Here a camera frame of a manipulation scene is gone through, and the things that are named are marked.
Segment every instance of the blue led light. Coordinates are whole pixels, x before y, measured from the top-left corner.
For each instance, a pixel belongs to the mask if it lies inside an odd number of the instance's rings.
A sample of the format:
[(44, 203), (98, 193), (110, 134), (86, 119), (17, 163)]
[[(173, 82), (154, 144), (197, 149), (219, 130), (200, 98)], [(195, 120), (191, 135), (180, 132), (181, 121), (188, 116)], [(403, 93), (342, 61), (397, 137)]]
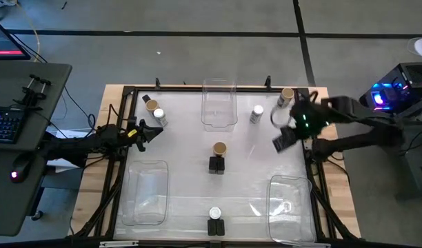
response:
[(383, 104), (384, 103), (383, 99), (381, 99), (381, 95), (380, 94), (375, 94), (374, 95), (374, 100), (375, 100), (375, 103), (376, 104)]

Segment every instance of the gray floor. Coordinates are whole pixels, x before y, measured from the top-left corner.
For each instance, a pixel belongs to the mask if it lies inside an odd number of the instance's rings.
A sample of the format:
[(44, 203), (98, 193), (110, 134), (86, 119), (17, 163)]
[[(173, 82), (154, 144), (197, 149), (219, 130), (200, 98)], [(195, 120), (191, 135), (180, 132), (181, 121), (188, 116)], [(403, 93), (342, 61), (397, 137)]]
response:
[[(71, 0), (22, 1), (38, 29), (296, 32), (292, 0)], [(300, 0), (306, 32), (422, 33), (422, 0)], [(16, 9), (6, 28), (30, 29)], [(32, 35), (19, 36), (33, 48)], [(258, 85), (267, 75), (273, 85), (307, 85), (299, 39), (203, 37), (40, 36), (41, 54), (73, 65), (68, 89), (88, 112), (97, 114), (107, 83), (201, 83), (211, 76), (234, 77)], [(331, 96), (359, 97), (397, 63), (422, 61), (401, 39), (308, 39), (316, 85)], [(67, 100), (54, 123), (85, 128), (86, 120)], [(364, 132), (360, 125), (339, 126), (339, 135)], [(362, 236), (376, 242), (422, 246), (422, 200), (398, 203), (399, 163), (378, 147), (345, 153)], [(26, 221), (22, 232), (0, 242), (57, 238), (67, 234), (75, 194), (50, 193), (41, 201), (48, 218)]]

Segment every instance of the clear plastic bin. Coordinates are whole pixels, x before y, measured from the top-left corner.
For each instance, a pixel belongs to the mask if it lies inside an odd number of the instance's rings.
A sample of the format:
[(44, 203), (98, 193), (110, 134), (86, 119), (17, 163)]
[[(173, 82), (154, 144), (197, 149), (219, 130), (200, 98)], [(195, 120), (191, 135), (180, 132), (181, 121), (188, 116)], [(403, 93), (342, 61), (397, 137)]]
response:
[(205, 131), (231, 132), (237, 123), (237, 85), (227, 79), (205, 79), (202, 91), (202, 123)]
[(159, 225), (168, 204), (165, 161), (134, 161), (125, 173), (122, 192), (124, 225)]
[(310, 191), (306, 178), (273, 176), (269, 185), (268, 228), (271, 239), (287, 245), (314, 242)]

